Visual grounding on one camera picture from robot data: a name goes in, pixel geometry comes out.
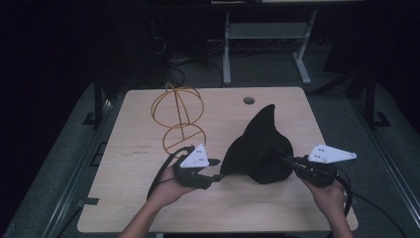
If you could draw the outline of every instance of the wooden table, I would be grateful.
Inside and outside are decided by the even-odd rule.
[[[204,113],[196,125],[207,135],[209,158],[223,160],[232,142],[241,136],[251,119],[265,106],[275,104],[275,125],[286,136],[295,156],[309,154],[316,143],[324,143],[317,122],[299,87],[198,89]],[[86,233],[120,232],[145,203],[148,189],[167,158],[162,137],[167,128],[151,116],[154,100],[164,90],[127,93],[114,130],[89,193],[97,205],[85,205],[78,229]],[[253,105],[245,97],[255,99]],[[190,114],[197,115],[200,103],[186,96]],[[161,103],[163,117],[176,117],[173,101]],[[194,144],[198,146],[201,139]],[[220,165],[201,173],[218,174]],[[358,220],[351,210],[352,229]],[[151,232],[290,232],[329,230],[312,195],[292,174],[267,185],[248,176],[228,176],[207,190],[196,190],[164,208]]]

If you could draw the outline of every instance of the right hand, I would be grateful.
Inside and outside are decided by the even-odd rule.
[[[322,188],[304,179],[302,181],[311,191],[318,209],[327,218],[344,215],[344,188],[337,180]]]

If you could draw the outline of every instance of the metal frame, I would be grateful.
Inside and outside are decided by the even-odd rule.
[[[398,167],[398,165],[395,162],[395,159],[386,149],[386,146],[380,138],[379,134],[376,130],[374,130],[374,128],[371,127],[371,122],[367,120],[365,115],[366,112],[364,111],[362,106],[355,100],[352,101],[352,106],[355,112],[357,112],[356,114],[361,120],[361,124],[365,127],[367,134],[370,136],[371,140],[376,146],[377,151],[380,153],[383,165],[385,166],[389,177],[393,181],[395,188],[397,189],[408,211],[413,217],[414,222],[420,228],[420,201],[417,199],[416,195],[411,190],[411,187],[405,180],[401,169]]]
[[[83,125],[93,125],[94,129],[97,129],[103,118],[102,87],[99,73],[93,82],[93,91],[95,96],[95,113],[88,113],[83,121]]]
[[[105,115],[104,120],[98,121],[97,128],[93,130],[92,137],[86,147],[84,148],[83,154],[80,156],[72,175],[62,192],[61,197],[59,198],[57,204],[55,205],[54,212],[50,221],[44,230],[43,238],[53,238],[58,235],[59,229],[62,226],[63,219],[70,208],[70,203],[74,199],[77,192],[77,186],[80,183],[80,178],[84,172],[84,169],[87,168],[90,163],[90,158],[95,154],[94,145],[99,144],[99,139],[102,136],[102,127],[106,125],[108,120],[108,113],[112,110],[112,104],[110,101],[105,100],[104,104],[101,107],[101,114]]]
[[[303,55],[311,36],[317,11],[312,11],[308,22],[304,23],[231,23],[230,13],[226,12],[225,22],[225,53],[223,55],[223,83],[232,83],[229,60],[230,39],[302,39],[299,51],[293,53],[293,59],[304,84],[310,84],[311,79],[303,62]]]

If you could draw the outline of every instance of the forearm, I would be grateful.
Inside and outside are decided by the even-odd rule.
[[[158,215],[160,207],[156,207],[150,202],[137,212],[136,216],[129,223],[129,225],[120,234],[120,238],[144,238],[148,234],[149,228]]]
[[[349,223],[344,214],[337,214],[327,217],[330,223],[331,231],[334,238],[354,238]]]

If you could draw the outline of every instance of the gray carpet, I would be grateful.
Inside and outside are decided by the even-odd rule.
[[[313,83],[304,85],[292,61],[292,50],[293,48],[288,46],[276,52],[248,58],[232,58],[231,87],[301,86],[305,91],[311,91],[337,76],[335,73],[322,71],[329,47],[310,46],[304,61]],[[220,57],[211,58],[211,61],[221,68]],[[178,68],[186,75],[185,85],[196,88],[220,85],[219,71],[213,65],[188,63]],[[420,229],[390,178],[383,157],[371,138],[370,130],[355,109],[354,104],[358,104],[359,101],[351,101],[345,97],[346,87],[347,84],[344,83],[323,95],[308,97],[325,141],[332,147],[358,154],[355,162],[340,163],[350,176],[354,191],[388,212],[408,237],[420,237]],[[97,130],[93,130],[93,126],[82,125],[86,114],[94,110],[93,87],[86,89],[16,213],[13,219],[15,231],[9,237],[43,237],[47,228],[56,228],[52,229],[54,231],[52,236],[44,236],[55,237],[63,228],[67,220],[77,211],[77,203],[86,198],[97,170],[88,165],[100,143],[108,140],[123,99],[124,93],[112,101],[112,106],[106,110],[103,123]],[[417,173],[420,168],[419,135],[398,111],[392,97],[380,86],[376,94],[376,111],[383,112],[392,125],[378,128],[377,134],[396,159],[413,193],[420,197],[417,185],[420,181]],[[62,197],[68,188],[68,182],[75,175],[80,177],[72,187],[73,195]],[[57,224],[50,223],[56,208],[62,211],[62,220]],[[355,231],[357,237],[401,237],[389,220],[366,202],[356,199],[354,210],[360,223]],[[79,214],[69,223],[61,237],[116,236],[116,234],[93,235],[78,232],[76,229],[78,216]],[[325,237],[326,234],[314,232],[293,235]]]

